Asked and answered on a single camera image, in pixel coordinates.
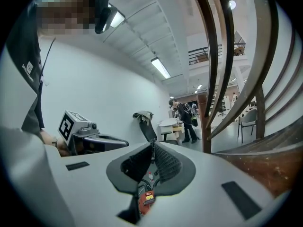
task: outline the black mesh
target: black mesh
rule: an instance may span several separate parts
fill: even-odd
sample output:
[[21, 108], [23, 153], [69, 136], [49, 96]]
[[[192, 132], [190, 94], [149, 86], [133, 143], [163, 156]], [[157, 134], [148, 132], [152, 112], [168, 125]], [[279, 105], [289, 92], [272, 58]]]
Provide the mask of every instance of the black mesh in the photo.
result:
[[159, 170], [161, 183], [175, 177], [181, 170], [181, 162], [157, 145], [155, 145], [155, 163]]
[[151, 164], [152, 147], [149, 146], [135, 155], [130, 156], [121, 164], [121, 171], [140, 182]]

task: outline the office chair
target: office chair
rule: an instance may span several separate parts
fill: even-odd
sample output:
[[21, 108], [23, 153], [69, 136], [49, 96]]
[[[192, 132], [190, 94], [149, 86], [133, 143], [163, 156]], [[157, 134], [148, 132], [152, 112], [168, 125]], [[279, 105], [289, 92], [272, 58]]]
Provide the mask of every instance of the office chair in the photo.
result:
[[[145, 138], [148, 142], [150, 142], [152, 139], [157, 140], [157, 135], [156, 135], [155, 131], [153, 130], [151, 121], [147, 125], [146, 121], [140, 120], [139, 126], [140, 126], [140, 129], [141, 129], [143, 135], [145, 136]], [[177, 140], [166, 140], [168, 134], [171, 134], [171, 132], [169, 131], [169, 132], [161, 133], [161, 135], [164, 135], [164, 141], [162, 141], [162, 142], [173, 144], [173, 145], [178, 145]]]
[[243, 129], [242, 128], [252, 126], [251, 134], [250, 134], [250, 135], [252, 135], [252, 131], [254, 130], [254, 125], [257, 124], [257, 110], [256, 109], [250, 110], [244, 117], [239, 117], [238, 121], [239, 121], [238, 137], [239, 137], [239, 129], [240, 129], [240, 125], [241, 125], [241, 135], [242, 135], [242, 144], [243, 144]]
[[222, 102], [221, 105], [219, 106], [218, 112], [220, 113], [218, 116], [220, 115], [226, 115], [226, 113], [224, 113], [224, 111], [226, 111], [226, 109], [223, 108]]

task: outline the white column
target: white column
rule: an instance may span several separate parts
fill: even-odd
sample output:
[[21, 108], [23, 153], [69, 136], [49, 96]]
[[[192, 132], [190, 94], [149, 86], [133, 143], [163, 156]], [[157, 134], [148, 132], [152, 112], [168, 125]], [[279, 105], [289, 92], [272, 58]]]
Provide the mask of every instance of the white column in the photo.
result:
[[235, 74], [235, 77], [237, 78], [236, 81], [237, 81], [237, 84], [238, 84], [239, 92], [241, 93], [241, 91], [244, 87], [244, 79], [243, 79], [241, 70], [238, 66], [235, 66], [233, 72]]

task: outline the black rectangle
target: black rectangle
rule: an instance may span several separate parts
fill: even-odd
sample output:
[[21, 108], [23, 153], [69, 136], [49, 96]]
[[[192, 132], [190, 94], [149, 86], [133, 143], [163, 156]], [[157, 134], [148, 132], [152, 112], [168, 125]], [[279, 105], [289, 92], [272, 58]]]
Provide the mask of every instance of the black rectangle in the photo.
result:
[[222, 187], [236, 205], [245, 220], [253, 217], [262, 210], [235, 182], [224, 183], [222, 184]]
[[76, 170], [85, 166], [89, 166], [89, 164], [85, 161], [83, 162], [79, 162], [79, 163], [75, 163], [75, 164], [70, 164], [70, 165], [66, 165], [67, 170], [72, 171], [72, 170]]

